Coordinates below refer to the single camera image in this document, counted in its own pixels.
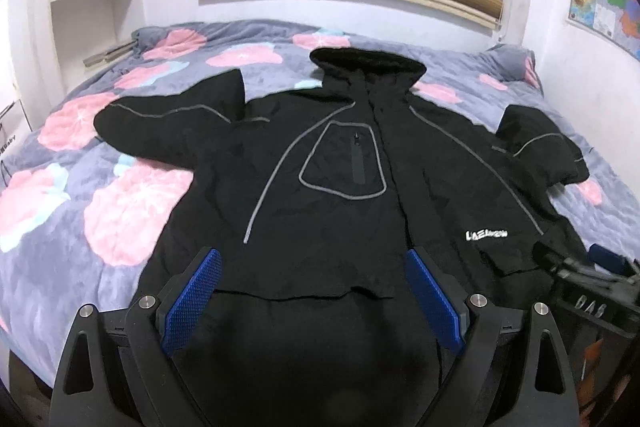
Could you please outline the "black hooded jacket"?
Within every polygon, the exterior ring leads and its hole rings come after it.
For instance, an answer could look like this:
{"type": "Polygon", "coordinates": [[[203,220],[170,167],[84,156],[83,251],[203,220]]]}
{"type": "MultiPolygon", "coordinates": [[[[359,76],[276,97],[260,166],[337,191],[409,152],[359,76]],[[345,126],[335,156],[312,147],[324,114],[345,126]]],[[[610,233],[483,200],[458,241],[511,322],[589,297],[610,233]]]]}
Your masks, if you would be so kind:
{"type": "Polygon", "coordinates": [[[492,132],[417,96],[420,62],[310,58],[318,88],[247,100],[230,70],[118,98],[94,127],[119,152],[193,174],[138,291],[220,252],[220,283],[175,358],[210,425],[408,426],[450,360],[405,255],[421,247],[469,293],[530,306],[552,284],[546,254],[587,257],[549,192],[588,169],[538,109],[511,105],[492,132]]]}

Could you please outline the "grey blanket with pink flowers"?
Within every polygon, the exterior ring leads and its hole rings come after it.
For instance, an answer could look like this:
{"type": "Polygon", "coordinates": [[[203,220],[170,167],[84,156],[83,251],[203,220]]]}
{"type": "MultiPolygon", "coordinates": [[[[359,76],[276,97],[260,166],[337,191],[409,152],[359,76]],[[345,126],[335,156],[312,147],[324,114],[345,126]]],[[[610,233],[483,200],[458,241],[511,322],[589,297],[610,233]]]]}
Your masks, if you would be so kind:
{"type": "Polygon", "coordinates": [[[356,46],[422,62],[416,93],[489,130],[510,104],[550,110],[533,52],[508,44],[438,50],[276,20],[143,27],[134,42],[1,161],[1,338],[47,384],[81,305],[129,303],[191,180],[99,140],[94,116],[116,98],[175,94],[233,67],[247,98],[311,88],[313,49],[356,46]]]}

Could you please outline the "white wall shelf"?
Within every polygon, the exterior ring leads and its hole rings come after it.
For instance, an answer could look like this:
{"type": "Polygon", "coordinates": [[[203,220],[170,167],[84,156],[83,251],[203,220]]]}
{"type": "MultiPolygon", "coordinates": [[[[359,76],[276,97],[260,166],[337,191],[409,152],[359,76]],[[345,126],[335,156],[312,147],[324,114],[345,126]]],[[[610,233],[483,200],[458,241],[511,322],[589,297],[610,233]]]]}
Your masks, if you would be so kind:
{"type": "Polygon", "coordinates": [[[132,48],[145,22],[142,0],[51,0],[52,30],[62,83],[72,90],[132,48]]]}

